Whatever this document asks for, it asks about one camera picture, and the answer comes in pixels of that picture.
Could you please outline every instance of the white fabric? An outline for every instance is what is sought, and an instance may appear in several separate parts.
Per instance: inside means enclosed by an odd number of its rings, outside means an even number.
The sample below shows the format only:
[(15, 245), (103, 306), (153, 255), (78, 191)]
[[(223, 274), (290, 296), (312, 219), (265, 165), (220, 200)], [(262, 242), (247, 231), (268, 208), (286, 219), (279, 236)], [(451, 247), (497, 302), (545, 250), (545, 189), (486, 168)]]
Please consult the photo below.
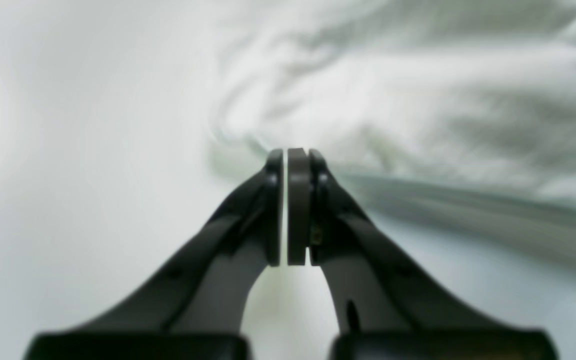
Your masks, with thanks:
[(576, 360), (576, 0), (212, 4), (220, 139), (322, 151), (442, 285)]
[(217, 130), (576, 208), (576, 2), (217, 2)]

